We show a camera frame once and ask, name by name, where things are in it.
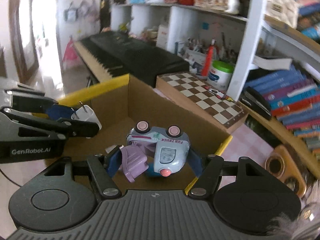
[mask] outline pink bag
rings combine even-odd
[[[83,65],[82,60],[79,58],[75,48],[73,47],[73,39],[70,36],[70,41],[67,44],[66,51],[62,60],[63,69],[73,68],[76,66]]]

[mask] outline chess board square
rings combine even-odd
[[[195,102],[195,103],[201,101],[201,99],[200,99],[199,97],[197,97],[196,95],[192,95],[192,96],[190,96],[190,97],[188,97],[188,98],[189,98],[192,102]]]
[[[210,98],[204,99],[204,102],[206,102],[209,106],[213,106],[214,104],[216,104],[215,102],[213,102]]]
[[[202,93],[196,94],[197,97],[199,97],[201,100],[207,99],[208,97]]]
[[[184,94],[186,97],[190,97],[194,95],[194,93],[190,92],[189,90],[182,90],[180,92]]]
[[[214,118],[215,118],[216,120],[218,120],[219,123],[221,123],[221,124],[225,124],[226,122],[228,122],[228,119],[225,118],[222,114],[216,114],[216,115],[214,116]]]
[[[200,80],[197,80],[195,81],[195,83],[198,85],[198,86],[204,86],[205,84],[203,82],[201,82]]]
[[[171,76],[169,76],[169,78],[171,78],[171,80],[177,80],[177,79],[180,79],[180,78],[178,78],[177,76],[175,76],[175,75],[171,75]]]
[[[196,87],[196,90],[198,90],[199,92],[205,92],[206,90],[203,87]]]
[[[181,75],[184,76],[184,77],[192,77],[189,73],[183,73]]]
[[[185,84],[185,82],[183,80],[181,80],[181,79],[176,80],[176,82],[178,82],[180,85],[181,84]]]
[[[189,91],[192,92],[192,93],[194,93],[194,94],[199,93],[199,91],[196,90],[195,88],[190,88]]]
[[[221,100],[219,98],[215,97],[215,96],[210,97],[210,99],[215,103],[220,103],[221,102]]]
[[[234,110],[232,107],[229,107],[226,109],[230,114],[232,114],[233,116],[237,116],[239,112],[237,112],[236,110]]]
[[[161,79],[162,79],[162,80],[164,80],[164,81],[166,81],[166,82],[168,82],[168,81],[171,81],[171,80],[172,80],[170,77],[162,77]]]
[[[186,90],[182,85],[178,85],[178,86],[174,87],[174,89],[176,89],[178,91]]]
[[[191,86],[191,85],[188,84],[188,83],[182,84],[181,86],[184,87],[185,89],[193,88],[193,86]]]
[[[198,85],[195,82],[191,82],[191,83],[188,83],[188,84],[190,84],[190,86],[193,86],[194,88],[198,87]]]
[[[189,79],[194,82],[194,81],[197,81],[197,79],[195,77],[189,77]]]
[[[172,87],[175,87],[175,86],[178,86],[178,85],[179,85],[179,83],[176,82],[175,80],[169,81],[168,84],[169,84],[170,86],[172,86]]]
[[[228,106],[234,106],[235,105],[234,102],[230,102],[228,100],[223,100],[223,102],[225,102]]]
[[[205,111],[211,116],[215,116],[216,114],[218,114],[218,111],[214,110],[212,107],[207,108]]]
[[[222,106],[219,106],[218,104],[215,104],[213,106],[211,106],[214,110],[217,110],[218,113],[221,113],[222,111],[224,111],[224,108]]]
[[[180,78],[180,79],[185,78],[185,76],[184,76],[183,74],[176,74],[176,76],[177,76],[178,78]]]
[[[212,97],[212,94],[208,90],[206,90],[205,92],[202,92],[202,93],[209,98]]]
[[[190,80],[189,78],[183,78],[182,79],[185,83],[190,83],[190,82],[192,82],[192,80]]]
[[[225,102],[223,102],[223,101],[221,101],[220,103],[218,103],[218,105],[221,106],[221,107],[223,107],[224,109],[229,108],[229,106],[228,106]]]
[[[206,102],[204,101],[199,101],[196,103],[198,106],[200,106],[202,109],[207,109],[208,107],[210,107]]]
[[[234,116],[230,114],[227,110],[222,111],[220,114],[222,114],[225,118],[228,120],[232,119]]]
[[[240,108],[239,106],[237,106],[237,105],[233,105],[233,106],[231,106],[234,110],[236,110],[238,113],[240,113],[240,112],[242,112],[243,110],[242,110],[242,108]]]

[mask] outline piano keys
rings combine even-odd
[[[129,73],[155,87],[157,75],[189,70],[177,55],[124,33],[96,34],[74,47],[98,82]]]

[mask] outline toy wheel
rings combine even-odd
[[[167,132],[167,135],[169,135],[172,138],[178,138],[182,135],[181,129],[175,125],[170,126],[166,132]]]
[[[140,121],[134,128],[138,133],[147,133],[150,131],[150,125],[146,121]]]

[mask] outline hanging bag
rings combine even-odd
[[[298,22],[299,5],[295,0],[268,0],[266,15],[295,29]]]

